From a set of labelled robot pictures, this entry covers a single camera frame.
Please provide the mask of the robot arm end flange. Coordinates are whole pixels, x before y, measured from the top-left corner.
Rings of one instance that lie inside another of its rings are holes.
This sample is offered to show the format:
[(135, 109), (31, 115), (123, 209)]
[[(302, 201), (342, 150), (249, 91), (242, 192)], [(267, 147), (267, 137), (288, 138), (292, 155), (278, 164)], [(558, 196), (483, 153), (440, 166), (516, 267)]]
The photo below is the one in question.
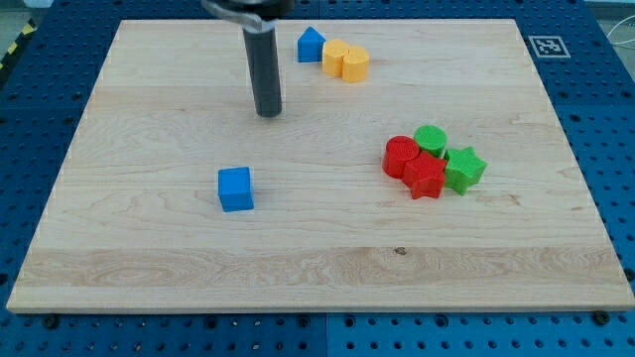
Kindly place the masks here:
[(275, 28), (296, 6), (295, 0), (201, 0), (202, 8), (213, 17), (241, 26), (250, 33)]

